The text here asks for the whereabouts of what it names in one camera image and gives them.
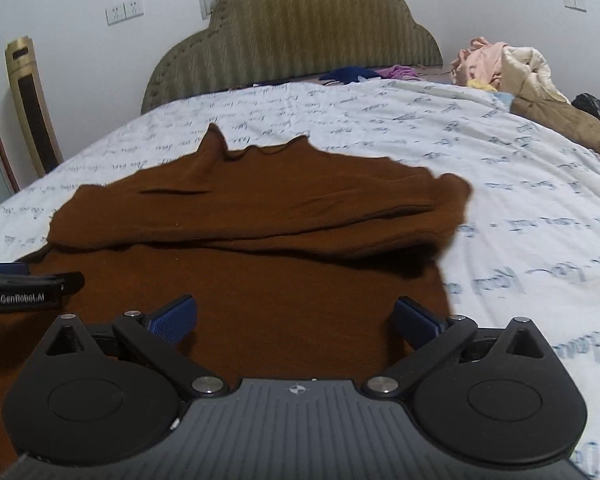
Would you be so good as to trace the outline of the brown knit sweater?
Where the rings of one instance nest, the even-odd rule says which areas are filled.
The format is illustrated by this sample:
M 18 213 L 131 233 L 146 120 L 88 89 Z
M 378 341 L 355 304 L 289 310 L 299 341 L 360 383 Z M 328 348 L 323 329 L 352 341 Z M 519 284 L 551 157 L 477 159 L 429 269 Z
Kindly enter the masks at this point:
M 193 296 L 186 356 L 227 382 L 360 382 L 404 354 L 397 298 L 449 313 L 437 255 L 470 194 L 454 174 L 302 137 L 231 151 L 210 127 L 193 154 L 79 188 L 24 258 L 36 274 L 84 275 L 66 307 L 87 324 Z

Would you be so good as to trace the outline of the white script-print bed sheet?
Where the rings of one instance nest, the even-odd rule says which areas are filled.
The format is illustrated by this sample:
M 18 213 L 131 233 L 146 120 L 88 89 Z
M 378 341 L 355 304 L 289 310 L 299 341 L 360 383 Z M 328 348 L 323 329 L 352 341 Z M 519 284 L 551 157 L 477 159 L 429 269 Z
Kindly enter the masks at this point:
M 0 261 L 42 247 L 79 185 L 193 152 L 208 125 L 230 148 L 306 136 L 315 148 L 387 156 L 474 192 L 441 260 L 452 307 L 486 326 L 536 323 L 588 406 L 573 460 L 600 479 L 600 158 L 509 113 L 493 94 L 433 82 L 294 82 L 196 96 L 118 128 L 0 205 Z

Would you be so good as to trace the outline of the gold tower fan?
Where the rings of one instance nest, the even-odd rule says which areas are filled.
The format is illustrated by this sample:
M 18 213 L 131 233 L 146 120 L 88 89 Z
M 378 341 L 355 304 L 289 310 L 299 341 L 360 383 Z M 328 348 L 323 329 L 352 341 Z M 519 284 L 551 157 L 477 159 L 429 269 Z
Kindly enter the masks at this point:
M 4 50 L 11 95 L 23 138 L 38 177 L 55 170 L 63 156 L 42 91 L 33 40 L 10 42 Z

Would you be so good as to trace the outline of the light blue garment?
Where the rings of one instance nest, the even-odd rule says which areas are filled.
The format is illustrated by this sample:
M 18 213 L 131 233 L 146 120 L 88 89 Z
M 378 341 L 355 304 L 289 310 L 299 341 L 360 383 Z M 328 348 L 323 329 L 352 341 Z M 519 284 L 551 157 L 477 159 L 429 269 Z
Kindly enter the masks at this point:
M 502 102 L 507 108 L 512 106 L 513 100 L 515 99 L 511 93 L 501 91 L 495 91 L 493 96 L 495 96 L 495 98 Z

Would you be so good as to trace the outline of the purple garment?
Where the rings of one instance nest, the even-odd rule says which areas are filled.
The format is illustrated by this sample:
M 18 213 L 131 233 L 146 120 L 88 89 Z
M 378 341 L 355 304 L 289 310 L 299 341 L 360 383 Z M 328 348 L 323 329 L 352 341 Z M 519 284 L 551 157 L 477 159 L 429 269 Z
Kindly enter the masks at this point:
M 397 79 L 397 80 L 419 80 L 419 75 L 416 68 L 395 64 L 384 68 L 375 68 L 375 72 L 385 79 Z

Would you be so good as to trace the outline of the navy blue garment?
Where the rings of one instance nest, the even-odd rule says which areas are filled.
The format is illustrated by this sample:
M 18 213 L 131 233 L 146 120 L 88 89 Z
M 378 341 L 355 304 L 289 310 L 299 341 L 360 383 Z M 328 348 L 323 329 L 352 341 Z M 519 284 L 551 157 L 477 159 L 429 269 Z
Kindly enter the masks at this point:
M 381 78 L 376 70 L 359 66 L 345 66 L 321 75 L 318 80 L 324 84 L 353 84 L 370 79 Z

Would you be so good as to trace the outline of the pink crumpled garment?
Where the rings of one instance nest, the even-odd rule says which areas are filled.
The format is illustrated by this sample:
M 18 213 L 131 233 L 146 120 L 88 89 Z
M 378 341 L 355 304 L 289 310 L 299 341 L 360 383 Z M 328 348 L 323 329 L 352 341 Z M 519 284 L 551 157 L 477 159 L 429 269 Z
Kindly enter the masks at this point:
M 467 86 L 471 80 L 500 88 L 502 79 L 502 55 L 506 42 L 490 42 L 484 37 L 470 40 L 469 48 L 458 52 L 452 63 L 452 81 Z

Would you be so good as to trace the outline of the beige tan jacket pile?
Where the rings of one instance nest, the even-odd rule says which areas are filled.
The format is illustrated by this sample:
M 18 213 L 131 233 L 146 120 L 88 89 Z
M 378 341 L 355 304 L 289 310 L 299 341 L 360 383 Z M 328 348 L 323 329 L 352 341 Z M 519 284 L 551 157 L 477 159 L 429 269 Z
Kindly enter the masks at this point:
M 505 47 L 500 89 L 514 99 L 510 113 L 552 129 L 600 155 L 600 120 L 574 107 L 554 85 L 539 50 Z

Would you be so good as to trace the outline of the olive striped padded headboard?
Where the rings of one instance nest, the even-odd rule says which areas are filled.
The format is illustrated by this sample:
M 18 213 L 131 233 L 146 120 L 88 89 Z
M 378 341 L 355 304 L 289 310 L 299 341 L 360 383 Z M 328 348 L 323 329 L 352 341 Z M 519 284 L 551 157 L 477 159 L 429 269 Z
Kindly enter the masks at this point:
M 208 27 L 155 66 L 140 110 L 345 66 L 442 63 L 405 0 L 217 0 Z

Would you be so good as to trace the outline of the white double wall socket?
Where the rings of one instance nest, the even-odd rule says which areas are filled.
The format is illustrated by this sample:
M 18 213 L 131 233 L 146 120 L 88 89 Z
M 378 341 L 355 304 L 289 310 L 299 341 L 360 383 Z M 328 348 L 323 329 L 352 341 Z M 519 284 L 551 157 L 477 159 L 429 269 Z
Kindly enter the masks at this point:
M 106 8 L 106 24 L 112 26 L 143 16 L 142 0 L 128 0 Z

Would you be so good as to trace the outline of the white wall switch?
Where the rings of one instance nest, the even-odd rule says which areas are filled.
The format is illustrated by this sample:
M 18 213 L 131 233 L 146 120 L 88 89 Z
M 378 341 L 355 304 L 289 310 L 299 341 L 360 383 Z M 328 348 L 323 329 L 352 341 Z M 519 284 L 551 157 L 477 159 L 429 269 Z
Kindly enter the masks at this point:
M 562 0 L 562 2 L 564 3 L 564 7 L 570 10 L 578 12 L 586 12 L 588 10 L 585 0 Z

